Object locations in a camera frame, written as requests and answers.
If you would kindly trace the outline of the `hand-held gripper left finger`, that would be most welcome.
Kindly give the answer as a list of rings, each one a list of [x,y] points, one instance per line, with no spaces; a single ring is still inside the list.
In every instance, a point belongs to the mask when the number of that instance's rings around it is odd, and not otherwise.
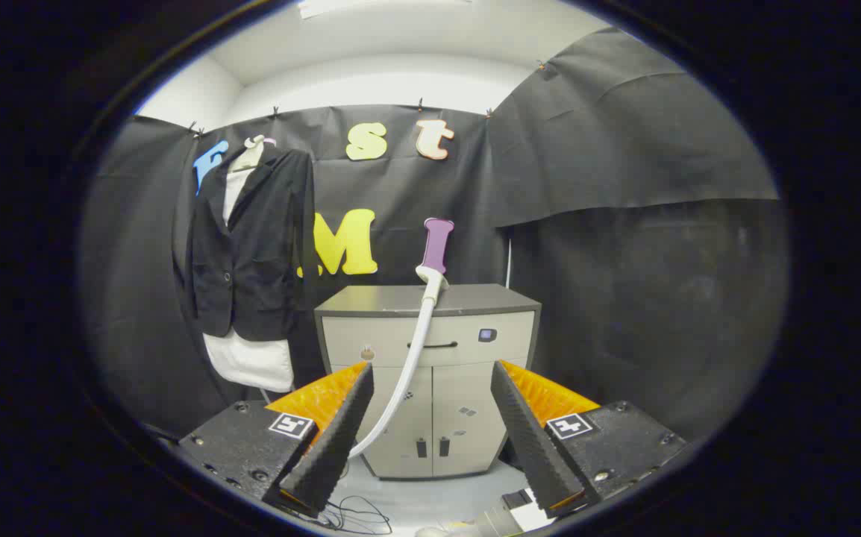
[[[374,394],[357,362],[274,402],[237,401],[179,442],[227,489],[309,518],[328,505]]]

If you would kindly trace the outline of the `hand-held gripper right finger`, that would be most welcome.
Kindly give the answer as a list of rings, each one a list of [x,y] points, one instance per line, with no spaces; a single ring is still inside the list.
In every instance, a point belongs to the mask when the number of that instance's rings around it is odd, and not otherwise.
[[[505,360],[493,363],[489,390],[536,505],[552,518],[627,492],[687,446],[634,403],[600,404]]]

